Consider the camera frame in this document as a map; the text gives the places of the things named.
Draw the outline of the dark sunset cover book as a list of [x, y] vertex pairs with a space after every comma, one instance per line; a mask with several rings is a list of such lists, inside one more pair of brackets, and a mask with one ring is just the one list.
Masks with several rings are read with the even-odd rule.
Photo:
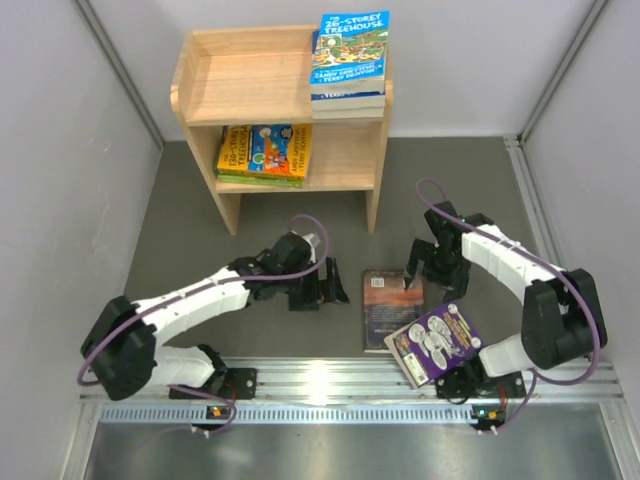
[[422, 279], [405, 288], [403, 270], [363, 272], [364, 352], [385, 353], [384, 339], [416, 320], [424, 312]]

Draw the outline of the purple Treehouse book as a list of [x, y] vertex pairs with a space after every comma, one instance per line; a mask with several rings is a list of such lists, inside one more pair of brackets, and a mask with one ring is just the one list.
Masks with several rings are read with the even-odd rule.
[[476, 354], [484, 342], [456, 301], [445, 303], [384, 338], [413, 389], [419, 389]]

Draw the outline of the lime green 65-Storey Treehouse book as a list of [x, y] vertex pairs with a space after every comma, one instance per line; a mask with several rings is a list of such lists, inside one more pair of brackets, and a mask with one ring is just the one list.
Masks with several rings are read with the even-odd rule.
[[304, 186], [303, 181], [291, 180], [288, 178], [261, 178], [261, 177], [246, 176], [246, 175], [219, 174], [216, 176], [216, 179], [222, 183], [240, 184], [240, 185], [255, 185], [255, 186], [283, 187], [283, 188], [302, 188]]

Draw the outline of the yellow 130-Storey Treehouse book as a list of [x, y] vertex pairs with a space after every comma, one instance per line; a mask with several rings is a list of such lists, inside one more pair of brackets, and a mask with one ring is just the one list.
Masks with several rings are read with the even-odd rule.
[[312, 136], [310, 123], [227, 126], [215, 172], [303, 182], [311, 159]]

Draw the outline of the blue 91-Storey Treehouse book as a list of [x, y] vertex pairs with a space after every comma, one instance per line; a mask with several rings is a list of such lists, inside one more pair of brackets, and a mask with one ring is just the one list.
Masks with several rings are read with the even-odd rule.
[[313, 110], [383, 107], [386, 30], [356, 35], [312, 33], [309, 87]]

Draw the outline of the blue 26-Storey Treehouse book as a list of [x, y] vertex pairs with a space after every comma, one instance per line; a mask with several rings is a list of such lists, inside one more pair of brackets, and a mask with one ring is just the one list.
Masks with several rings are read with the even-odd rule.
[[385, 91], [390, 12], [327, 13], [312, 52], [310, 92], [351, 95]]

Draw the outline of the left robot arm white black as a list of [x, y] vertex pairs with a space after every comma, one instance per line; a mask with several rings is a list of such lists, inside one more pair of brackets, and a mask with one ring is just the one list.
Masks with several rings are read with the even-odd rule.
[[169, 341], [215, 317], [287, 297], [291, 311], [349, 303], [337, 262], [318, 257], [314, 234], [288, 232], [258, 255], [241, 257], [213, 275], [172, 293], [131, 301], [110, 300], [81, 347], [84, 368], [112, 401], [150, 386], [166, 386], [174, 399], [228, 394], [227, 365], [212, 347], [177, 348]]

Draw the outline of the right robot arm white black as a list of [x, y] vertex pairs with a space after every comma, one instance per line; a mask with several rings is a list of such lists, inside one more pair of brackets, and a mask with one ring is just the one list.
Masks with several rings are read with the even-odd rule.
[[470, 272], [478, 266], [506, 287], [522, 307], [521, 330], [479, 349], [477, 365], [466, 372], [469, 389], [490, 396], [503, 377], [523, 370], [536, 373], [589, 356], [598, 365], [608, 334], [593, 276], [584, 269], [564, 270], [532, 254], [506, 236], [487, 216], [461, 216], [453, 204], [431, 206], [424, 218], [432, 242], [414, 241], [404, 273], [442, 289], [446, 305], [462, 299]]

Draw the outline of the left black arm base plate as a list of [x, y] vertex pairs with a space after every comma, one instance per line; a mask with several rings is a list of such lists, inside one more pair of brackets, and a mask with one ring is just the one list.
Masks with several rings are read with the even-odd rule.
[[203, 398], [204, 394], [226, 400], [251, 400], [255, 397], [257, 370], [255, 368], [227, 368], [213, 374], [202, 387], [189, 387], [193, 393], [175, 388], [169, 389], [169, 398], [174, 400]]

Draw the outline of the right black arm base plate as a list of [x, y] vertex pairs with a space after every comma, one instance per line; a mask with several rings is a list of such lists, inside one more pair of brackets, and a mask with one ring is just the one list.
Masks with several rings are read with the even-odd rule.
[[454, 404], [471, 399], [498, 399], [503, 394], [507, 400], [523, 399], [526, 388], [521, 373], [501, 377], [482, 377], [457, 367], [435, 381], [436, 397]]

